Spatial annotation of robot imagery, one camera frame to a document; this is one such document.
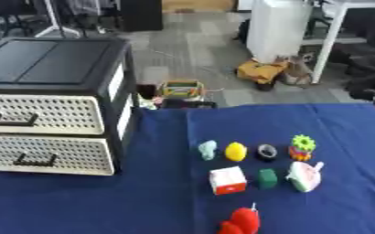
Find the black lid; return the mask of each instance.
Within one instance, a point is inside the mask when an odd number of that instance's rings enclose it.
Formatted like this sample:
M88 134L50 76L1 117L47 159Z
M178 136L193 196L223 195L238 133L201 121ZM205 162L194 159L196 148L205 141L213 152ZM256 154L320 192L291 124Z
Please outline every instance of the black lid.
M124 39L8 38L0 41L0 93L93 92L112 78Z

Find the black drawer cabinet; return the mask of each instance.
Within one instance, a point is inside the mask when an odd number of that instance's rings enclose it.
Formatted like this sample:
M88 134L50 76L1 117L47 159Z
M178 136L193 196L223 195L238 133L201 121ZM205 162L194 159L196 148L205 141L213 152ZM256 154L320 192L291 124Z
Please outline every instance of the black drawer cabinet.
M126 40L0 41L0 171L112 175L137 108Z

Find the green block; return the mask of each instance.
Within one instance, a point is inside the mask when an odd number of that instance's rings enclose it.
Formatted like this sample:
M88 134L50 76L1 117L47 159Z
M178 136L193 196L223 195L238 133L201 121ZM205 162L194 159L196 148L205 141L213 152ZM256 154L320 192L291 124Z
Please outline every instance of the green block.
M259 188L272 188L277 185L277 175L273 169L259 171Z

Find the black ring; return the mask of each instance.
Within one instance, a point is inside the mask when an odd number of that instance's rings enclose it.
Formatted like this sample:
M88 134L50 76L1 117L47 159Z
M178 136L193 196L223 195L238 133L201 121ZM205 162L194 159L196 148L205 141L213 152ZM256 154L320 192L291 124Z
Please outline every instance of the black ring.
M272 162L277 158L277 150L269 144L261 144L257 148L257 158L264 162Z

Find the drawer handle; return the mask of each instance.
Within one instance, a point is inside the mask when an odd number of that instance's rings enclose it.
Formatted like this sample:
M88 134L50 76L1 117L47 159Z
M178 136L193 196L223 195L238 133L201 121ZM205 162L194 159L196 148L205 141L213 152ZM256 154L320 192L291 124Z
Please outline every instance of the drawer handle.
M27 122L6 122L0 121L0 126L12 126L12 127L33 127L34 122L38 119L39 115L37 113L33 113Z
M14 162L13 165L34 165L34 166L54 166L55 160L57 159L56 154L52 154L46 162L39 162L39 161L24 161L24 158L27 154L22 153Z

